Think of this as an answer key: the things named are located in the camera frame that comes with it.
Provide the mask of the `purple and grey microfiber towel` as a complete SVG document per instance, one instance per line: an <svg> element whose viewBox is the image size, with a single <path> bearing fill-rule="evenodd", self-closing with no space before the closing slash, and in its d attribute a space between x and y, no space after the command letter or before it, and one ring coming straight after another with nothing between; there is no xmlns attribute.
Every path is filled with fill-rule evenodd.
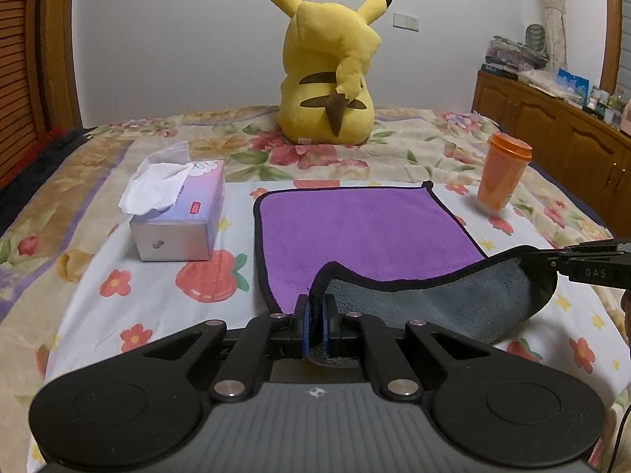
<svg viewBox="0 0 631 473"><path fill-rule="evenodd" d="M557 287L532 246L485 254L431 182L269 191L254 203L254 262L269 312L291 314L306 296L322 316L332 297L339 312L392 329L425 320L484 344L536 315Z"/></svg>

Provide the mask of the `wooden sideboard cabinet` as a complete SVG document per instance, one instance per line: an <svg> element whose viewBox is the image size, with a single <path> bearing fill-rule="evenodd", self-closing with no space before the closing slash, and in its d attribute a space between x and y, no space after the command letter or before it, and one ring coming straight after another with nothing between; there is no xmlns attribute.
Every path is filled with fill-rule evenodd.
<svg viewBox="0 0 631 473"><path fill-rule="evenodd" d="M536 166L630 235L630 137L524 83L478 72L472 109L533 148Z"/></svg>

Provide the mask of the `orange plastic cup with lid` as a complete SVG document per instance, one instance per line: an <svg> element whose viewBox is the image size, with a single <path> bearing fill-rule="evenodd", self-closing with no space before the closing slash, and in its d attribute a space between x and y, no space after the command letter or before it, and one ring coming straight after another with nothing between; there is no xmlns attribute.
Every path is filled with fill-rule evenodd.
<svg viewBox="0 0 631 473"><path fill-rule="evenodd" d="M498 216L507 206L522 175L533 158L526 142L501 131L491 134L484 160L477 202L490 216Z"/></svg>

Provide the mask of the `small bottles on cabinet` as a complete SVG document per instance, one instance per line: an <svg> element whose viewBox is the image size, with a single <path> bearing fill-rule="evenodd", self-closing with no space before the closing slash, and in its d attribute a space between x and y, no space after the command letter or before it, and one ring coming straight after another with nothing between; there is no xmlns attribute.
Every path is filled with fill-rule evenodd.
<svg viewBox="0 0 631 473"><path fill-rule="evenodd" d="M630 134L630 116L622 93L611 95L604 89L593 87L586 99L584 111L624 134Z"/></svg>

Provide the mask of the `purple tissue box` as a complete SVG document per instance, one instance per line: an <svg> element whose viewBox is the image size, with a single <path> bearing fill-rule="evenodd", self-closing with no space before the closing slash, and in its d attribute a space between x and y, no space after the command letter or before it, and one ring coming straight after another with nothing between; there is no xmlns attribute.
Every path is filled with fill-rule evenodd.
<svg viewBox="0 0 631 473"><path fill-rule="evenodd" d="M119 208L143 262L207 261L224 203L224 163L192 160L179 142L146 157L129 178Z"/></svg>

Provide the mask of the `blue picture card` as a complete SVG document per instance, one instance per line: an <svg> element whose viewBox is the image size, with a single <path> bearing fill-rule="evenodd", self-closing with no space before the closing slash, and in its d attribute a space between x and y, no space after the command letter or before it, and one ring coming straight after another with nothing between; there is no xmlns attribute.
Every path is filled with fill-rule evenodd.
<svg viewBox="0 0 631 473"><path fill-rule="evenodd" d="M573 75L566 69L559 69L556 74L556 83L562 90L562 99L577 108L586 105L590 82L581 76Z"/></svg>

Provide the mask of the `yellow Pikachu plush toy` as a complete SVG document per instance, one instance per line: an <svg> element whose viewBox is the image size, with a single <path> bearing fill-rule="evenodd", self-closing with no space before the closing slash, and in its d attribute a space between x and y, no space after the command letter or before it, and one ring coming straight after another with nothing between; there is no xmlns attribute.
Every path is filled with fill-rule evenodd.
<svg viewBox="0 0 631 473"><path fill-rule="evenodd" d="M392 0L366 0L356 10L336 2L271 2L290 18L277 117L284 137L296 144L366 142L374 121L366 75L381 45L371 24Z"/></svg>

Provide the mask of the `stack of books and magazines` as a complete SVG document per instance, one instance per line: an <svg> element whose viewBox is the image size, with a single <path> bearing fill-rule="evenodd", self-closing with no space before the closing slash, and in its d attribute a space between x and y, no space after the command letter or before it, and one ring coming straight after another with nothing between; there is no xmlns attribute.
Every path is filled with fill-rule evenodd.
<svg viewBox="0 0 631 473"><path fill-rule="evenodd" d="M521 72L544 69L547 62L549 57L545 52L496 35L489 43L480 69L499 77L518 80Z"/></svg>

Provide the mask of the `beige curtain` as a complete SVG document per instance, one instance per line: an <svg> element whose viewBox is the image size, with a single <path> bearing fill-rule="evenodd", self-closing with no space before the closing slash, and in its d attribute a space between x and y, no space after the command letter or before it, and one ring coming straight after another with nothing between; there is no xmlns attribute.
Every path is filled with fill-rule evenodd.
<svg viewBox="0 0 631 473"><path fill-rule="evenodd" d="M566 0L542 0L547 67L552 72L567 68Z"/></svg>

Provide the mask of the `wooden slatted door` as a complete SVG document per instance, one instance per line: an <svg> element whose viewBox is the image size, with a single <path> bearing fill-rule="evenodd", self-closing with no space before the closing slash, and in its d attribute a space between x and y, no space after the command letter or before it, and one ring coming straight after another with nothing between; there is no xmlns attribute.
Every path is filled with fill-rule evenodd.
<svg viewBox="0 0 631 473"><path fill-rule="evenodd" d="M82 126L73 0L1 0L1 185Z"/></svg>

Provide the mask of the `white wall switch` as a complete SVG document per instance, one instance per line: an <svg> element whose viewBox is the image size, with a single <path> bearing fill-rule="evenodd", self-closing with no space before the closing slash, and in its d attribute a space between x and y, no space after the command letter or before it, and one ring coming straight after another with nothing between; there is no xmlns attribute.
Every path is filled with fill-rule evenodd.
<svg viewBox="0 0 631 473"><path fill-rule="evenodd" d="M397 29L418 32L420 28L419 18L412 15L393 13L392 26Z"/></svg>

